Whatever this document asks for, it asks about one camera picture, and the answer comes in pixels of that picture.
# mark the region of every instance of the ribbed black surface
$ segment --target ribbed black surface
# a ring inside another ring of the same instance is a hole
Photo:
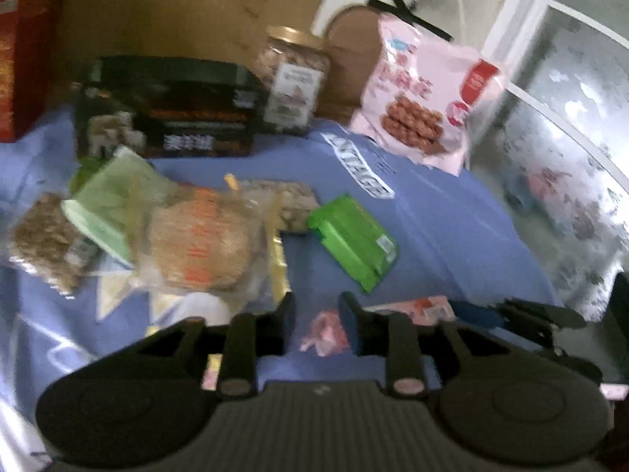
[[[80,468],[57,463],[54,472]],[[181,452],[134,472],[523,472],[452,442],[416,402],[375,383],[270,383],[257,398],[221,405]],[[536,472],[603,471],[593,461]]]

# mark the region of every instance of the red box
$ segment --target red box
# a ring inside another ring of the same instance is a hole
[[[42,115],[59,0],[0,0],[0,142]]]

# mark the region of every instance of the glass jar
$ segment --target glass jar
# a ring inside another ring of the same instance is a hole
[[[256,74],[270,91],[263,110],[265,127],[304,135],[329,72],[324,40],[285,26],[269,27],[267,34],[256,59]]]

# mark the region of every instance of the gold lid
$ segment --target gold lid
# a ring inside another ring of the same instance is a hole
[[[306,46],[314,50],[322,50],[325,40],[321,37],[309,34],[308,32],[300,32],[294,28],[287,26],[269,26],[267,28],[269,37],[279,39],[280,41],[290,42],[299,46]]]

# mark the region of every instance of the red circular logo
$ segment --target red circular logo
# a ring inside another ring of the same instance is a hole
[[[448,122],[456,127],[462,127],[470,115],[470,108],[463,101],[451,102],[445,109],[445,115]]]

